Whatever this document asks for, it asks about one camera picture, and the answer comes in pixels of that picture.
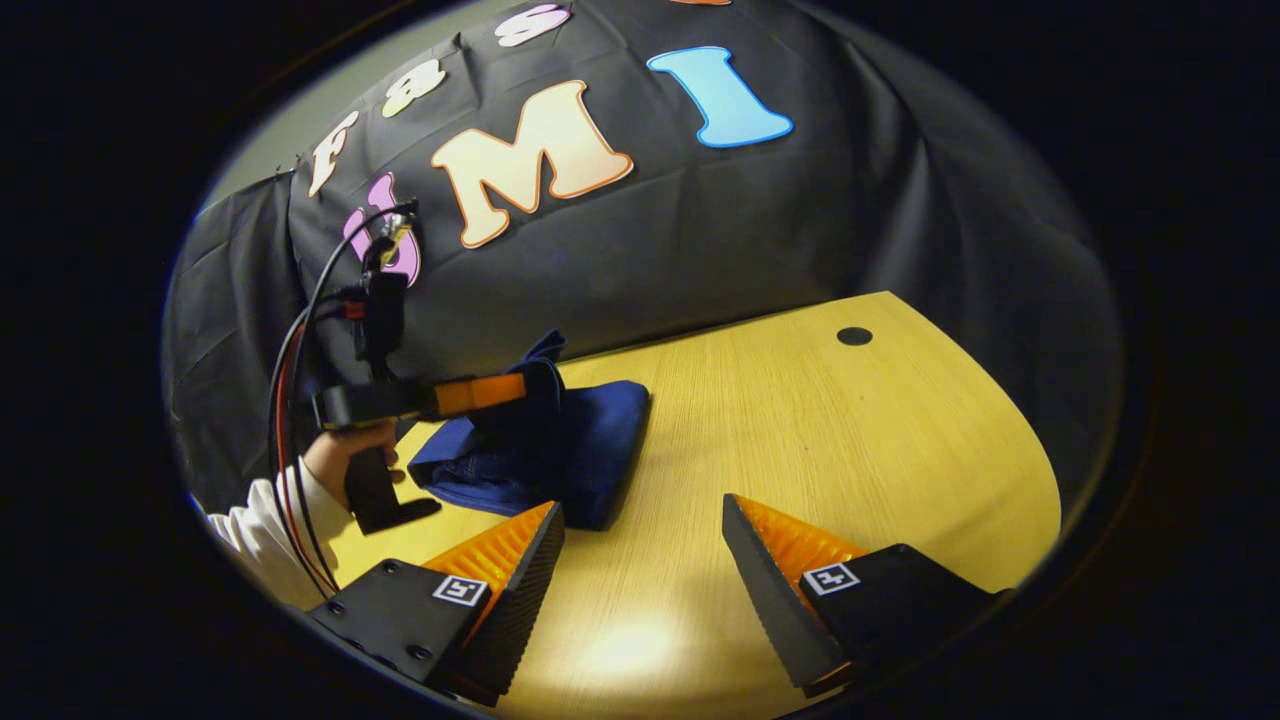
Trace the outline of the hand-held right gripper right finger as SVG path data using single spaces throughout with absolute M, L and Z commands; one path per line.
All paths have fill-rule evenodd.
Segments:
M 861 550 L 741 495 L 724 496 L 721 528 L 772 648 L 809 698 L 908 667 L 1002 598 L 910 544 Z

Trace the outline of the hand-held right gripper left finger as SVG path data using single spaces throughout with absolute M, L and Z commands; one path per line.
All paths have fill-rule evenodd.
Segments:
M 413 565 L 375 562 L 308 620 L 431 691 L 493 706 L 509 692 L 564 546 L 550 501 Z

